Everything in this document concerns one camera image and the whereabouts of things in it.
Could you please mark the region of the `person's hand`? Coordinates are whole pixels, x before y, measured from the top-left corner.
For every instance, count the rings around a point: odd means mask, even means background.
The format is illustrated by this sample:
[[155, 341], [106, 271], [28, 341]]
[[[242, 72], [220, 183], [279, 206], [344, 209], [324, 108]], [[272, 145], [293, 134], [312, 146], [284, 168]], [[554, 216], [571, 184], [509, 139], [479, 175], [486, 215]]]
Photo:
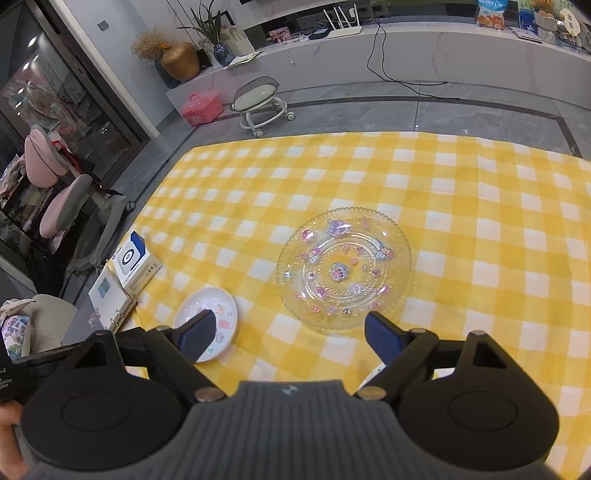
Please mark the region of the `person's hand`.
[[23, 407], [11, 400], [1, 405], [1, 473], [6, 479], [21, 479], [27, 472], [14, 427], [20, 424]]

